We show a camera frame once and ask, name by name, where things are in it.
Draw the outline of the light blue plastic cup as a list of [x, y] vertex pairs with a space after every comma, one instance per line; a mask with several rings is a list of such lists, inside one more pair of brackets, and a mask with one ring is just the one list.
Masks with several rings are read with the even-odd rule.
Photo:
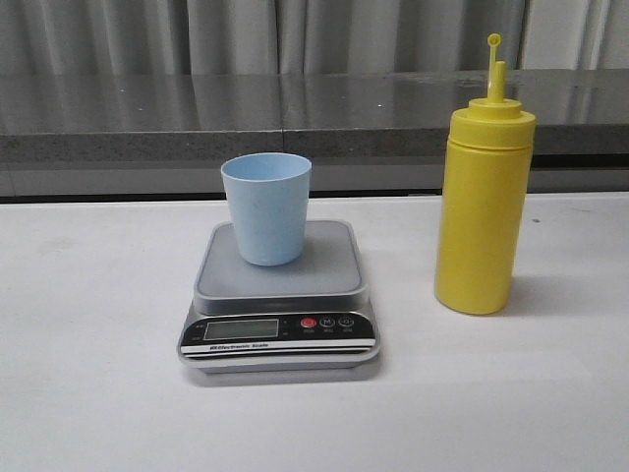
[[312, 163], [284, 152], [232, 158], [221, 177], [240, 255], [257, 266], [282, 266], [305, 246]]

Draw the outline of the yellow squeeze bottle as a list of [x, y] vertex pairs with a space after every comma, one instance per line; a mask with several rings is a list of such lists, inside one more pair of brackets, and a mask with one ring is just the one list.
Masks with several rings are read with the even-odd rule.
[[487, 38], [486, 96], [454, 111], [446, 145], [434, 294], [483, 316], [507, 304], [537, 120], [505, 95], [501, 36]]

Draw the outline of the silver digital kitchen scale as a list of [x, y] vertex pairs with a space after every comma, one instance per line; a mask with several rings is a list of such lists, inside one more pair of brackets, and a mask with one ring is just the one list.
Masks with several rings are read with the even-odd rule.
[[277, 266], [246, 262], [232, 224], [213, 229], [178, 342], [184, 365], [206, 374], [343, 369], [379, 350], [349, 223], [309, 221], [303, 253]]

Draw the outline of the grey stone counter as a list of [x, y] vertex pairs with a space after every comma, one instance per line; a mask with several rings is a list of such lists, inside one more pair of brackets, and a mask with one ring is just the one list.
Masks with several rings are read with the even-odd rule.
[[5, 203], [217, 200], [221, 164], [309, 158], [317, 197], [437, 195], [451, 113], [482, 71], [7, 76]]

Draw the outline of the white pleated curtain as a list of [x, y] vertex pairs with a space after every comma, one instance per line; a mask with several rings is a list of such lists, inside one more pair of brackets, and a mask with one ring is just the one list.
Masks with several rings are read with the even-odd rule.
[[5, 1], [12, 75], [624, 69], [624, 1]]

